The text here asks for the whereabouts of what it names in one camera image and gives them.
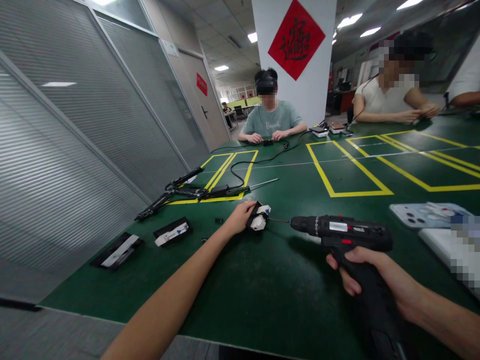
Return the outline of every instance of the green workbench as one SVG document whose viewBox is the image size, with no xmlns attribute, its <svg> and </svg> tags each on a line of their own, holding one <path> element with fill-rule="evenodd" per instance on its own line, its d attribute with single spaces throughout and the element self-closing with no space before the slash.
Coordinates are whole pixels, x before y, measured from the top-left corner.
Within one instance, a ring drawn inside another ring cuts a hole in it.
<svg viewBox="0 0 480 360">
<path fill-rule="evenodd" d="M 342 214 L 386 224 L 394 237 L 389 254 L 396 262 L 421 284 L 479 314 L 480 306 L 465 286 L 388 210 L 390 204 L 431 201 L 480 214 L 479 128 L 479 121 L 467 116 L 439 116 L 429 127 L 354 124 L 349 141 L 306 134 L 297 148 L 270 162 L 254 164 L 250 171 L 248 164 L 235 167 L 242 176 L 248 173 L 249 185 L 280 180 L 241 200 L 171 204 L 142 223 L 132 223 L 125 230 L 145 244 L 117 272 L 87 262 L 40 305 L 126 323 L 202 246 L 201 239 L 219 228 L 214 218 L 226 219 L 241 201 L 255 199 L 270 205 L 276 219 Z M 291 147 L 297 138 L 289 139 Z M 216 179 L 218 185 L 237 185 L 229 161 L 249 161 L 255 154 L 257 161 L 267 159 L 282 149 L 276 143 L 216 151 L 220 156 L 209 159 L 192 185 L 212 186 Z M 232 153 L 239 154 L 232 159 Z M 153 232 L 183 216 L 193 233 L 157 247 Z M 297 359 L 366 359 L 340 275 L 325 262 L 327 253 L 305 241 L 306 236 L 273 221 L 262 233 L 235 236 L 209 273 L 180 334 Z M 457 358 L 420 328 L 410 329 L 421 359 Z"/>
</svg>

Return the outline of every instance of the electric screwdriver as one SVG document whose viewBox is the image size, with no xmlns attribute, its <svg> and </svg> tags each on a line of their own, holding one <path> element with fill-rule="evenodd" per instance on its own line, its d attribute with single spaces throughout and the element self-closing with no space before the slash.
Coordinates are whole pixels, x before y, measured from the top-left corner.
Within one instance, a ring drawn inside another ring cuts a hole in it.
<svg viewBox="0 0 480 360">
<path fill-rule="evenodd" d="M 392 236 L 378 222 L 357 221 L 343 216 L 295 216 L 290 226 L 302 233 L 321 238 L 321 246 L 330 249 L 333 257 L 361 286 L 354 303 L 367 347 L 374 359 L 418 359 L 416 349 L 407 335 L 406 322 L 400 315 L 392 291 L 377 268 L 369 263 L 354 263 L 345 253 L 361 246 L 370 250 L 392 250 Z"/>
</svg>

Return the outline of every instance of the white shirt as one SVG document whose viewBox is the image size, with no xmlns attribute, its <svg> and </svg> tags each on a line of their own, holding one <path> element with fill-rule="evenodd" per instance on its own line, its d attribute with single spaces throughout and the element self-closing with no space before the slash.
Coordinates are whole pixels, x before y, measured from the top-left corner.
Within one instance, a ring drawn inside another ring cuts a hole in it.
<svg viewBox="0 0 480 360">
<path fill-rule="evenodd" d="M 480 91 L 480 35 L 447 91 L 450 93 L 448 94 L 449 100 L 460 94 Z"/>
<path fill-rule="evenodd" d="M 402 76 L 401 81 L 395 81 L 394 87 L 386 93 L 379 86 L 378 76 L 358 87 L 355 95 L 363 95 L 365 99 L 365 112 L 374 114 L 391 114 L 405 109 L 404 97 L 410 89 L 416 87 L 410 75 Z"/>
</svg>

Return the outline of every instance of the green t-shirt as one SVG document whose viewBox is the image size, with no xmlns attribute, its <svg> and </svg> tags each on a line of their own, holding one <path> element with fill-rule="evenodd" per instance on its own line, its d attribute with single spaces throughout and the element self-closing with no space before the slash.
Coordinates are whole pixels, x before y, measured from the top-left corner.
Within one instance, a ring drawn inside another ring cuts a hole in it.
<svg viewBox="0 0 480 360">
<path fill-rule="evenodd" d="M 268 112 L 262 105 L 257 106 L 246 119 L 242 131 L 251 135 L 257 133 L 262 137 L 271 137 L 277 130 L 288 130 L 302 122 L 294 106 L 285 100 L 278 100 L 275 111 Z"/>
</svg>

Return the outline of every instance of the ceiling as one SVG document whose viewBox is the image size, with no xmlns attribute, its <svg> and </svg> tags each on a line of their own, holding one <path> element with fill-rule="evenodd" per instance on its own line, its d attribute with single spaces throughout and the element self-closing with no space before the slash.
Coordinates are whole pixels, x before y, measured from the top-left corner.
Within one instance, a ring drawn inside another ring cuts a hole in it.
<svg viewBox="0 0 480 360">
<path fill-rule="evenodd" d="M 218 90 L 251 84 L 260 69 L 258 43 L 247 35 L 255 32 L 252 0 L 161 0 L 182 18 L 194 25 Z M 335 27 L 346 17 L 362 13 L 353 25 L 337 30 L 332 48 L 333 62 L 384 39 L 415 21 L 425 21 L 452 5 L 465 0 L 423 0 L 397 11 L 406 0 L 337 0 Z M 375 34 L 360 35 L 381 27 Z M 228 70 L 217 71 L 226 65 Z"/>
<path fill-rule="evenodd" d="M 195 26 L 218 90 L 254 82 L 260 57 L 257 43 L 251 43 L 247 37 L 255 32 L 252 0 L 161 1 Z M 221 65 L 229 69 L 215 70 Z"/>
</svg>

